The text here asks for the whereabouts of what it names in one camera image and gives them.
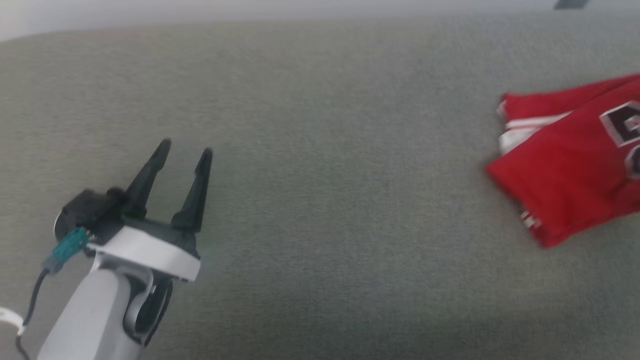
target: gray couch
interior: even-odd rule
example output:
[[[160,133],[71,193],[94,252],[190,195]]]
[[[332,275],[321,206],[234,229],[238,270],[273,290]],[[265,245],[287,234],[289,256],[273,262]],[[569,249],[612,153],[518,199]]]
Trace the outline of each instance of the gray couch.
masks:
[[[541,249],[487,178],[499,96],[640,70],[640,13],[218,23],[0,44],[0,304],[51,224],[159,141],[168,220],[215,151],[197,282],[144,359],[637,359],[638,217]],[[90,267],[45,280],[35,356]],[[18,359],[0,327],[0,358]]]

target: black cable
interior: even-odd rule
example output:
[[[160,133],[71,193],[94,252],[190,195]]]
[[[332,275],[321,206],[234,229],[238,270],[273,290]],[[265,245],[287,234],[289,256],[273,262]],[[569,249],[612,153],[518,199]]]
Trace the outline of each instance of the black cable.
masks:
[[[173,281],[169,280],[169,285],[166,288],[166,295],[164,296],[164,304],[162,305],[162,309],[160,310],[160,314],[158,315],[158,320],[156,321],[154,328],[151,329],[149,336],[147,336],[147,340],[145,341],[145,347],[147,347],[147,345],[149,345],[149,342],[151,342],[151,337],[156,333],[156,330],[158,329],[158,325],[160,325],[160,321],[162,321],[162,317],[164,316],[164,312],[166,311],[166,308],[169,307],[169,300],[171,300],[171,292],[173,292]]]
[[[40,291],[40,286],[42,285],[42,281],[45,276],[49,273],[49,269],[44,269],[38,276],[38,280],[36,280],[36,284],[33,286],[33,292],[31,293],[31,301],[29,301],[29,310],[27,310],[27,316],[24,317],[24,321],[22,322],[22,328],[25,328],[27,324],[31,321],[31,317],[33,317],[33,310],[36,307],[36,301],[38,300],[38,292]],[[15,338],[15,348],[18,349],[18,352],[24,360],[29,360],[29,354],[22,347],[22,335],[18,335]]]
[[[22,341],[22,336],[18,335],[15,337],[15,348],[18,349],[18,352],[20,353],[20,355],[22,355],[24,360],[30,360],[29,354],[27,354],[27,352],[23,349],[21,341]]]

